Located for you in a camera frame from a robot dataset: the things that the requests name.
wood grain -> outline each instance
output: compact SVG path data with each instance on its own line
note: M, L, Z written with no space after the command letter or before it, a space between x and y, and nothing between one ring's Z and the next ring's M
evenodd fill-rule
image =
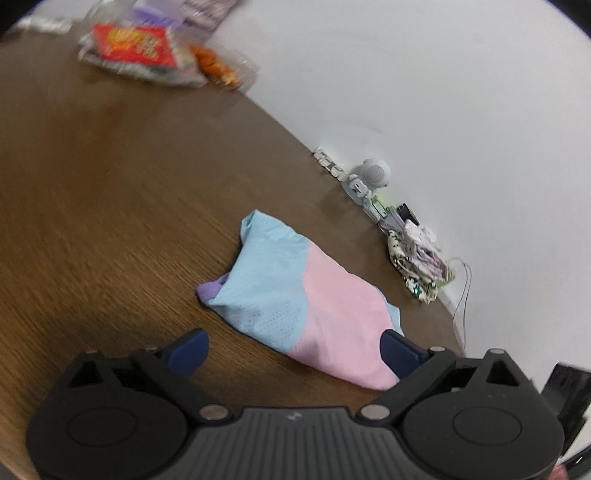
M385 237L263 110L214 87L80 64L75 41L0 43L0 461L18 477L36 478L30 415L90 346L124 356L200 326L212 348L194 380L232 407L356 410L375 395L237 333L195 299L195 285L232 265L254 209L380 288L408 337L457 349L443 306L411 298Z

purple fabric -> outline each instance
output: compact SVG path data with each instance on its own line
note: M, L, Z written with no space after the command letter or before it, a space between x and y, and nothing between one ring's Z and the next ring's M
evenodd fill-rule
M210 281L198 285L195 289L195 292L197 293L197 297L199 297L199 300L205 303L211 299L214 299L222 289L224 283L226 283L228 275L229 273L226 273L225 275L222 275L220 278L218 278L216 281Z

white wall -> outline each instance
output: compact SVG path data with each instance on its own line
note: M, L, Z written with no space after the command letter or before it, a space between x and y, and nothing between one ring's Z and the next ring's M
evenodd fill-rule
M245 0L219 34L262 66L254 101L347 166L386 159L382 195L471 263L469 355L506 348L539 387L558 361L591 369L591 40L570 20L544 0Z

ribbed gray panel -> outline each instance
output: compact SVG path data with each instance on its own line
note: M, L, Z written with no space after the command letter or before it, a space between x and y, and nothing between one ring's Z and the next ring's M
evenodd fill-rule
M433 480L391 431L355 423L344 408L247 408L204 427L157 480Z

cord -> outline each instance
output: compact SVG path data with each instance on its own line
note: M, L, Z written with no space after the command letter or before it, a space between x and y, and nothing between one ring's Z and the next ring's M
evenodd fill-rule
M462 343L462 345L461 345L462 349L464 351L466 351L466 345L467 345L466 309L468 307L468 296L470 295L470 288L472 286L472 267L470 266L470 264L464 262L460 257L450 258L449 263L451 263L454 260L460 262L462 264L462 267L464 267L464 273L466 274L466 281L464 282L464 290L462 291L462 296L460 297L460 301L457 303L456 310L454 310L454 312L453 312L452 322L455 322L457 311L459 310L460 305L462 305L462 300L464 300L464 308L463 308L463 315L462 315L463 339L460 342Z

